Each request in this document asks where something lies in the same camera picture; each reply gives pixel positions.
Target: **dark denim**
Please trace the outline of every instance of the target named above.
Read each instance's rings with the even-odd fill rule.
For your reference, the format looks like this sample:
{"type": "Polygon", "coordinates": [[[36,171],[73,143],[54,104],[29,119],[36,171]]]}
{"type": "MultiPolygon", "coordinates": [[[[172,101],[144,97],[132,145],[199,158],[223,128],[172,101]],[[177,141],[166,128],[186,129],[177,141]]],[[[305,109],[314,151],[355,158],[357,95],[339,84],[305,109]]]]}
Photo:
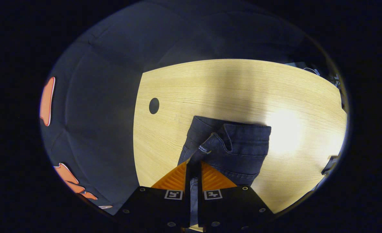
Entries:
{"type": "MultiPolygon", "coordinates": [[[[251,185],[268,152],[271,127],[195,116],[178,165],[204,161],[236,185],[251,185]]],[[[197,224],[197,178],[191,180],[191,225],[197,224]]]]}

